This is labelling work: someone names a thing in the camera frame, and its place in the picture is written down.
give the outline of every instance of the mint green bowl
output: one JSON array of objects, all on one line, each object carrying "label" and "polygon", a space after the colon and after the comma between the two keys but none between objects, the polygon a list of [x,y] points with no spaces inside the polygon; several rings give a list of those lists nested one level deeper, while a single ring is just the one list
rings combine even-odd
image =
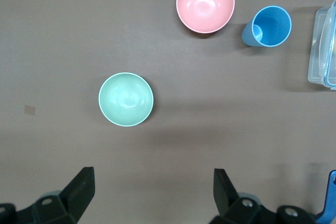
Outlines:
[{"label": "mint green bowl", "polygon": [[151,87],[133,73],[117,73],[109,77],[99,91],[99,107],[103,115],[119,126],[135,126],[151,113],[154,97]]}]

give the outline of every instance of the plastic cup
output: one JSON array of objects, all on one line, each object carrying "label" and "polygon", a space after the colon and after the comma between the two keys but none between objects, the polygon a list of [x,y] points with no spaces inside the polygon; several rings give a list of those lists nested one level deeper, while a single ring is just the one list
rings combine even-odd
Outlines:
[{"label": "plastic cup", "polygon": [[241,38],[252,47],[276,47],[289,36],[292,21],[280,6],[266,6],[245,26]]},{"label": "plastic cup", "polygon": [[142,123],[153,109],[151,87],[133,73],[117,73],[109,77],[99,91],[99,107],[103,115],[119,126]]}]

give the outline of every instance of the container lid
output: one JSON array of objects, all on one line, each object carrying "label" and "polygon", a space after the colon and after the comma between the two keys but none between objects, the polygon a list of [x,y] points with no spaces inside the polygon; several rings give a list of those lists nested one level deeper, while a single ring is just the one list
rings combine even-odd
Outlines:
[{"label": "container lid", "polygon": [[326,87],[336,89],[336,0],[327,12],[319,48],[319,74]]}]

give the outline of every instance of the blue handle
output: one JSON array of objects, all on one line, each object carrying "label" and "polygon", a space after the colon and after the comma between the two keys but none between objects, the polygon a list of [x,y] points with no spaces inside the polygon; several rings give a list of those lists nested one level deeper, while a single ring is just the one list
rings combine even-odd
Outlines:
[{"label": "blue handle", "polygon": [[317,217],[318,224],[330,224],[336,217],[336,170],[332,170],[329,174],[324,209]]}]

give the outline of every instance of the pink bowl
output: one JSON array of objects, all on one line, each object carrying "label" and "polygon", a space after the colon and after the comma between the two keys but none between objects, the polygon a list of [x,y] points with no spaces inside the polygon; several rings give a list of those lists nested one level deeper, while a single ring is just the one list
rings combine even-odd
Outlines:
[{"label": "pink bowl", "polygon": [[181,21],[197,33],[220,30],[230,20],[235,0],[176,0]]}]

